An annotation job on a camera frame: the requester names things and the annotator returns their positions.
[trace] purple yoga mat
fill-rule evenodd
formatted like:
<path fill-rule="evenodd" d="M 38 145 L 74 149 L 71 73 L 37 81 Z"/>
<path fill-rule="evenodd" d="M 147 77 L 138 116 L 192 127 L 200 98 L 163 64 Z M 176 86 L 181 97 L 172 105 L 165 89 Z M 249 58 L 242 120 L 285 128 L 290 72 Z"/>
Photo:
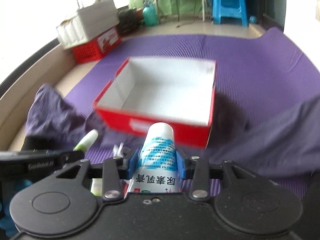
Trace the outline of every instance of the purple yoga mat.
<path fill-rule="evenodd" d="M 238 103 L 253 126 L 320 92 L 318 70 L 280 30 L 272 28 L 257 39 L 189 34 L 131 38 L 98 62 L 66 100 L 89 114 L 94 98 L 130 56 L 217 60 L 217 90 Z M 96 163 L 110 151 L 92 149 L 87 156 Z M 300 197 L 307 187 L 305 178 L 279 182 Z M 213 182 L 212 194 L 218 191 Z"/>

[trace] blue glove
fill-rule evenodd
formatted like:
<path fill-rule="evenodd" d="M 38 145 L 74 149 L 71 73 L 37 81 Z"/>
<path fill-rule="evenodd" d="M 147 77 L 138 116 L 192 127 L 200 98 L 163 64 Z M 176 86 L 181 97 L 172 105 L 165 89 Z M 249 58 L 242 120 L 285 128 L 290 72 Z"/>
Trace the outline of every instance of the blue glove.
<path fill-rule="evenodd" d="M 13 186 L 13 192 L 11 194 L 12 197 L 10 198 L 10 200 L 7 203 L 4 203 L 3 205 L 0 203 L 0 211 L 2 209 L 4 210 L 4 217 L 0 219 L 0 228 L 5 230 L 5 234 L 7 237 L 12 237 L 16 233 L 18 233 L 18 230 L 10 215 L 10 202 L 16 193 L 18 193 L 26 187 L 29 187 L 32 184 L 33 183 L 30 180 L 18 180 L 17 182 L 15 182 Z"/>

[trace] table leg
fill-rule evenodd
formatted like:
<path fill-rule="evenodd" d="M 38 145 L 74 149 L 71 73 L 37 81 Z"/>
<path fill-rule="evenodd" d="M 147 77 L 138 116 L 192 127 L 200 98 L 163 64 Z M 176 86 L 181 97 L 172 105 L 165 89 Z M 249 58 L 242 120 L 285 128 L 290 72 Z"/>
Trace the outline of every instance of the table leg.
<path fill-rule="evenodd" d="M 204 0 L 201 0 L 202 2 L 202 20 L 205 20 L 205 16 L 204 16 Z"/>
<path fill-rule="evenodd" d="M 158 0 L 155 0 L 155 4 L 156 4 L 156 13 L 157 13 L 157 16 L 158 16 L 158 22 L 160 23 L 160 14 L 159 14 L 159 8 L 158 8 Z"/>
<path fill-rule="evenodd" d="M 178 22 L 179 22 L 179 21 L 180 21 L 180 12 L 179 12 L 179 4 L 178 4 L 178 0 L 176 0 L 176 5 L 177 5 Z"/>

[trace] green curtain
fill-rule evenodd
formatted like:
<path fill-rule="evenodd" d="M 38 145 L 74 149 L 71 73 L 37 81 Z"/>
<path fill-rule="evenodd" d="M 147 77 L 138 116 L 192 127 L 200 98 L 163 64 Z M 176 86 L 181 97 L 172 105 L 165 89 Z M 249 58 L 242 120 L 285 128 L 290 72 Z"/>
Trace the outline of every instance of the green curtain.
<path fill-rule="evenodd" d="M 181 14 L 195 14 L 201 12 L 201 0 L 178 0 L 179 11 Z M 158 0 L 160 15 L 177 14 L 176 0 Z M 142 8 L 142 0 L 129 0 L 130 8 Z"/>

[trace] metal screw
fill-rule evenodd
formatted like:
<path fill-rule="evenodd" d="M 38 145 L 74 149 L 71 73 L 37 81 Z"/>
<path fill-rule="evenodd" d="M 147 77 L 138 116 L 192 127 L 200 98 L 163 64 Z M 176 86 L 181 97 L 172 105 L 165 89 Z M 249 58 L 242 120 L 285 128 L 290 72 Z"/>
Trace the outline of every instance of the metal screw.
<path fill-rule="evenodd" d="M 117 191 L 117 190 L 108 190 L 104 196 L 106 198 L 110 198 L 110 199 L 113 199 L 113 198 L 118 198 L 120 196 L 120 192 Z"/>
<path fill-rule="evenodd" d="M 161 202 L 161 199 L 158 198 L 158 197 L 155 197 L 155 198 L 152 199 L 152 202 L 159 203 L 159 202 Z"/>
<path fill-rule="evenodd" d="M 145 199 L 144 201 L 142 201 L 142 203 L 145 205 L 151 205 L 152 201 L 150 199 Z"/>
<path fill-rule="evenodd" d="M 195 198 L 205 198 L 207 197 L 209 194 L 208 192 L 206 192 L 205 190 L 202 190 L 202 189 L 199 189 L 199 190 L 195 190 L 193 193 L 192 193 L 193 197 Z"/>

